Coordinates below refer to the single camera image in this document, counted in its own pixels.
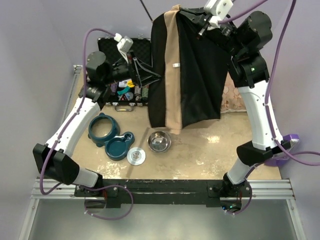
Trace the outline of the beige and black pet tent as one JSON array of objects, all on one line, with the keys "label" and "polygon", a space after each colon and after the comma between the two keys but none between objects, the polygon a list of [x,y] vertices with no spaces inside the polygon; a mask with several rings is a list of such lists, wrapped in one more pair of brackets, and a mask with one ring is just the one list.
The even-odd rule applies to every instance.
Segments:
[{"label": "beige and black pet tent", "polygon": [[161,76],[148,88],[148,119],[152,128],[174,134],[190,125],[218,120],[230,54],[208,38],[175,5],[153,20],[153,71]]}]

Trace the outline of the black tent pole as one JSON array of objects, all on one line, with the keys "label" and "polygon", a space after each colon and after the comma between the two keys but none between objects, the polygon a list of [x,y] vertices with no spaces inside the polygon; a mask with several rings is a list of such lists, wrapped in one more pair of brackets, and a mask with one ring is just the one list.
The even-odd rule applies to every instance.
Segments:
[{"label": "black tent pole", "polygon": [[140,1],[140,3],[141,3],[141,5],[142,5],[142,7],[143,7],[143,9],[144,9],[144,11],[145,11],[145,13],[147,14],[148,18],[150,19],[151,22],[153,22],[153,18],[152,18],[152,16],[151,16],[148,8],[146,7],[144,1],[143,1],[143,0],[139,0],[139,1]]}]

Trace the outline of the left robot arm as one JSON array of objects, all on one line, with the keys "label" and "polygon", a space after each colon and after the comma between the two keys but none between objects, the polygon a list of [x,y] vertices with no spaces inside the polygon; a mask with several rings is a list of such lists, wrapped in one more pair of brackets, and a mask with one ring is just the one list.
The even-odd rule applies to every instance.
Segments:
[{"label": "left robot arm", "polygon": [[130,50],[119,60],[110,63],[105,53],[95,51],[85,59],[84,83],[75,105],[57,132],[44,144],[32,150],[41,178],[47,177],[65,185],[86,186],[92,196],[99,196],[104,184],[99,174],[80,167],[72,160],[75,147],[89,125],[111,95],[111,85],[131,80],[139,87],[161,79],[153,67],[138,59]]}]

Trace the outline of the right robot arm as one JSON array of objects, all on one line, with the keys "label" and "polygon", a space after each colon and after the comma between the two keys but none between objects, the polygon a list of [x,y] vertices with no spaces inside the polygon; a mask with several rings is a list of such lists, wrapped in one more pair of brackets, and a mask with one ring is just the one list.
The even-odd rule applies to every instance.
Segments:
[{"label": "right robot arm", "polygon": [[221,19],[222,10],[182,8],[198,37],[213,31],[209,39],[231,55],[228,71],[238,89],[249,118],[252,140],[237,147],[237,160],[224,175],[223,192],[235,196],[250,171],[291,147],[278,130],[270,92],[271,77],[260,50],[272,39],[272,21],[262,11],[253,11],[235,26],[233,18]]}]

